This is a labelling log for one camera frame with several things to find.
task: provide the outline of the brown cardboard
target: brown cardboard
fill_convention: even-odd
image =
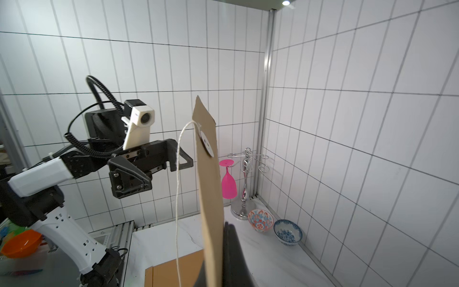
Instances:
[[[204,252],[197,252],[179,258],[182,287],[193,287],[204,260]],[[178,287],[177,263],[174,260],[145,270],[145,287]]]
[[[196,97],[193,120],[201,125],[200,129],[206,135],[214,154],[214,157],[209,156],[201,142],[198,129],[195,128],[206,281],[207,287],[221,287],[224,213],[220,167],[218,166],[217,132],[215,121],[199,96]]]

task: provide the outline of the metal cup holder stand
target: metal cup holder stand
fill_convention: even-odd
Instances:
[[[232,214],[243,220],[248,219],[249,212],[256,209],[256,204],[251,201],[246,192],[247,188],[247,174],[252,172],[252,161],[256,160],[259,163],[258,170],[262,173],[269,172],[269,167],[265,165],[261,160],[257,159],[256,157],[260,157],[260,159],[268,159],[269,157],[264,154],[252,154],[250,148],[246,148],[244,152],[241,153],[230,153],[227,155],[229,158],[244,158],[242,160],[242,168],[241,171],[244,173],[244,188],[242,190],[241,201],[235,200],[231,203],[231,212]]]

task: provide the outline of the white tiled wall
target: white tiled wall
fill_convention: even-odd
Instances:
[[[267,22],[266,11],[213,0],[0,1],[0,89],[30,163],[64,147],[69,121],[95,102],[88,74],[119,100],[155,109],[152,141],[177,140],[199,96],[217,123],[219,157],[254,149]],[[72,132],[87,137],[81,119]],[[182,147],[196,159],[193,137],[186,131]],[[87,231],[143,226],[175,215],[175,176],[158,172],[152,191],[121,200],[107,167],[61,188]],[[181,171],[180,214],[199,210],[197,188],[195,167]]]
[[[459,282],[459,2],[276,13],[258,191],[352,287]]]

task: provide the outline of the orange bowl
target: orange bowl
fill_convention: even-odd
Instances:
[[[33,230],[26,230],[5,243],[1,252],[8,258],[27,257],[37,251],[40,243],[40,233]]]

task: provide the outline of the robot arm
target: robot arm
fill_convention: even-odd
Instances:
[[[110,93],[98,83],[105,94]],[[101,105],[100,97],[96,99]],[[75,262],[81,272],[81,283],[88,287],[117,286],[115,274],[123,257],[78,226],[68,214],[57,184],[108,164],[113,196],[123,198],[150,190],[151,175],[166,169],[167,161],[171,171],[177,170],[177,142],[172,139],[149,142],[150,126],[154,123],[152,108],[140,100],[128,100],[124,103],[123,116],[119,114],[119,108],[104,109],[103,105],[101,110],[87,112],[84,117],[90,137],[86,149],[68,151],[0,181],[0,203],[8,218],[19,226],[31,227],[59,246]],[[113,152],[101,156],[107,151]],[[180,155],[186,160],[180,169],[193,166],[192,158],[181,149]]]

